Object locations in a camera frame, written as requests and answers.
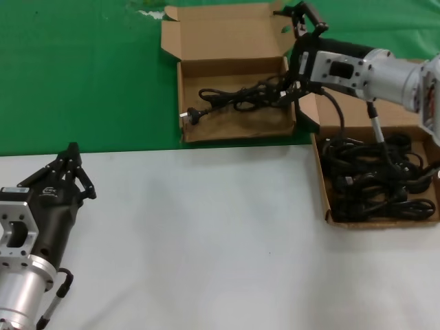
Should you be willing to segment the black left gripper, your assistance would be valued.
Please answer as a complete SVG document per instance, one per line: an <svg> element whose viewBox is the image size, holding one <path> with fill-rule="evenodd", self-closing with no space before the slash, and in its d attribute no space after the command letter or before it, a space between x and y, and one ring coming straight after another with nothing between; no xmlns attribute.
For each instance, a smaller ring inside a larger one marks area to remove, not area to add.
<svg viewBox="0 0 440 330"><path fill-rule="evenodd" d="M82 167L79 145L70 142L56 159L16 186L30 188L30 210L38 227L32 254L61 266L70 232L85 199L96 199L96 189Z"/></svg>

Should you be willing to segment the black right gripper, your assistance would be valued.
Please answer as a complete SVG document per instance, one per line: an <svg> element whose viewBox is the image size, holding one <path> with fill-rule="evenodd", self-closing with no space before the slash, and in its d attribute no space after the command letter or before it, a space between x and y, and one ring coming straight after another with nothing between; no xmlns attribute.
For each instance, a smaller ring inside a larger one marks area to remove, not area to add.
<svg viewBox="0 0 440 330"><path fill-rule="evenodd" d="M298 40L291 53L287 77L269 88L271 107L286 107L308 94L322 95L323 88L361 100L375 99L368 78L372 47L320 38L329 26L305 1L285 5L272 14L289 17ZM313 25L312 32L307 31L306 19Z"/></svg>

